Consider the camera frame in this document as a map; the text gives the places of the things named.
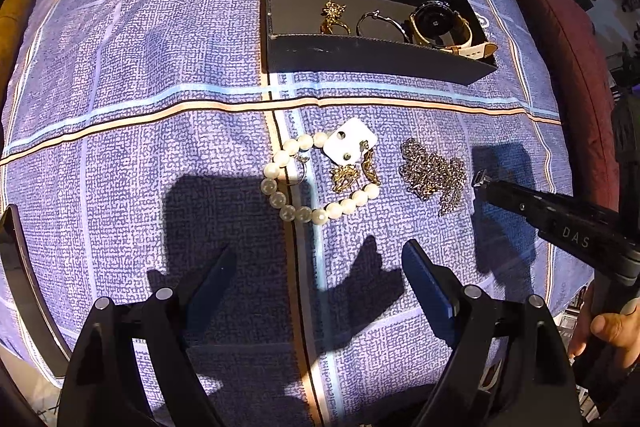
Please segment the right hand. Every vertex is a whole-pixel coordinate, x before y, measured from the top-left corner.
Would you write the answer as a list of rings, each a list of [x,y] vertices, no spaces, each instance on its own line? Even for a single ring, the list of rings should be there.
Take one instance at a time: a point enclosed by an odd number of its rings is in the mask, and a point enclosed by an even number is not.
[[[570,359],[579,357],[585,351],[589,338],[594,337],[616,348],[616,367],[630,369],[639,360],[639,307],[629,314],[592,315],[593,286],[591,282],[585,293],[567,355]]]

